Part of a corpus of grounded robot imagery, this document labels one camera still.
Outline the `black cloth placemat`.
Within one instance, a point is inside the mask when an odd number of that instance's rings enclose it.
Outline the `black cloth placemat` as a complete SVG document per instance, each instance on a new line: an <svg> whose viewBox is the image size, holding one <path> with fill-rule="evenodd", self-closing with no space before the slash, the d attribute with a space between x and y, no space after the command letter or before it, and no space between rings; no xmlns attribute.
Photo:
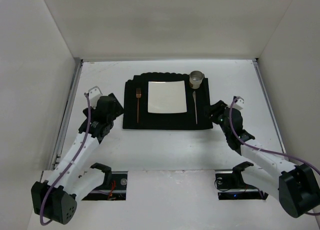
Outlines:
<svg viewBox="0 0 320 230"><path fill-rule="evenodd" d="M157 114L148 113L148 84L149 82L185 82L187 112ZM139 123L137 123L136 90L141 88L139 100ZM197 120L195 122L195 108L193 91L196 92ZM210 105L210 90L208 78L204 78L196 90L189 85L189 75L169 72L147 72L134 75L125 83L123 129L130 130L174 130L195 131L213 128L212 122L205 117L204 107Z"/></svg>

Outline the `copper fork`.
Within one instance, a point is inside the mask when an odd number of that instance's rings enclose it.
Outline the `copper fork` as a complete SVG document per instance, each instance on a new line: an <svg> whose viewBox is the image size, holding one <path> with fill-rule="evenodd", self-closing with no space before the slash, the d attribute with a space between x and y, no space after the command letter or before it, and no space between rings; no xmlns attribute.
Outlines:
<svg viewBox="0 0 320 230"><path fill-rule="evenodd" d="M137 121L137 123L139 123L139 119L140 119L140 98L141 97L142 97L141 88L137 88L136 89L136 99L137 99L137 117L136 117L136 121Z"/></svg>

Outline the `silver knife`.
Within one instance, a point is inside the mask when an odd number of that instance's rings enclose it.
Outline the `silver knife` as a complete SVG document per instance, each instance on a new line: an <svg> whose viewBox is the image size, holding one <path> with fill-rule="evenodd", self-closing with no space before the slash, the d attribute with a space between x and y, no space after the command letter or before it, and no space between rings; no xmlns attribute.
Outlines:
<svg viewBox="0 0 320 230"><path fill-rule="evenodd" d="M195 114L195 124L198 124L198 113L197 113L197 100L196 100L196 91L192 93L193 103L194 103L194 114Z"/></svg>

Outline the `metal cup brown base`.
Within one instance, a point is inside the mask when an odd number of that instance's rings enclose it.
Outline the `metal cup brown base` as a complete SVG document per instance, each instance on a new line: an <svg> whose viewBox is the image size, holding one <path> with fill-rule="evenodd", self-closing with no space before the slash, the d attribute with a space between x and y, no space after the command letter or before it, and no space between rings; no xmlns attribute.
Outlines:
<svg viewBox="0 0 320 230"><path fill-rule="evenodd" d="M201 86L203 79L204 79L204 74L201 71L198 71L198 70L192 71L189 74L189 86L192 89L196 90Z"/></svg>

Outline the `white square plate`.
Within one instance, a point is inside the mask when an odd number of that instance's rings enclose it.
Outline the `white square plate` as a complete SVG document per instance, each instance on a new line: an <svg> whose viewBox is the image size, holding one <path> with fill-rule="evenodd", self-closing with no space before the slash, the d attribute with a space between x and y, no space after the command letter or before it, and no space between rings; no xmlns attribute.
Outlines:
<svg viewBox="0 0 320 230"><path fill-rule="evenodd" d="M149 81L147 112L180 114L187 112L186 87L182 81Z"/></svg>

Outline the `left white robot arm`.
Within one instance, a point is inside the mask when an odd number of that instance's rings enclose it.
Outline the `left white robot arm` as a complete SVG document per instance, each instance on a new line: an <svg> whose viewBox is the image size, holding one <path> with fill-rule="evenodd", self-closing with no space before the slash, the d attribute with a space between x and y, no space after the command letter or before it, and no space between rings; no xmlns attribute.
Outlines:
<svg viewBox="0 0 320 230"><path fill-rule="evenodd" d="M31 188L33 210L42 226L51 222L66 225L73 218L78 202L91 192L102 194L104 189L109 189L107 196L110 197L116 188L111 167L101 163L94 163L88 170L83 167L110 133L116 118L124 113L124 108L113 93L103 95L97 86L84 96L86 119L70 149L51 175L43 182L35 182Z"/></svg>

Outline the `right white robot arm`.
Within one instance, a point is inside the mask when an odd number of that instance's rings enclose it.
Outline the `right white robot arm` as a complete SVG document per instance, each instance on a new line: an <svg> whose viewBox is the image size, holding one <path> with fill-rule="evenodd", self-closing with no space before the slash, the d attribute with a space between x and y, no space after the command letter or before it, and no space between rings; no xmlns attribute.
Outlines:
<svg viewBox="0 0 320 230"><path fill-rule="evenodd" d="M253 187L264 198L277 199L284 211L293 218L311 215L320 205L320 187L315 177L319 173L312 164L293 156L266 150L243 128L240 110L244 100L235 96L231 105L222 100L205 106L205 116L220 126L229 148L247 160L229 173L217 173L215 186L220 193Z"/></svg>

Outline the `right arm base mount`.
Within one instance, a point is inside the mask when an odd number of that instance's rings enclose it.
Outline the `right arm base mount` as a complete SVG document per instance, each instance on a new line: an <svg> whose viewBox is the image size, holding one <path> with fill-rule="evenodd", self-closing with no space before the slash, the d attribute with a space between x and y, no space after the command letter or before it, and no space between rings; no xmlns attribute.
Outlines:
<svg viewBox="0 0 320 230"><path fill-rule="evenodd" d="M268 198L268 194L259 188L244 182L242 172L246 168L254 166L253 163L245 161L229 170L218 170L215 172L214 186L217 189L218 200L262 200Z"/></svg>

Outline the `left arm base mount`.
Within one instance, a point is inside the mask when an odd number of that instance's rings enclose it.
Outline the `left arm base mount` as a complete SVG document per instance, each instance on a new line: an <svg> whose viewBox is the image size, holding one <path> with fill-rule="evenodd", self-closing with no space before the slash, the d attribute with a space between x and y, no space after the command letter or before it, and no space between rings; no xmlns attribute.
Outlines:
<svg viewBox="0 0 320 230"><path fill-rule="evenodd" d="M94 163L91 170L99 170L104 174L101 185L95 187L83 201L125 201L127 197L128 172L112 171L111 167Z"/></svg>

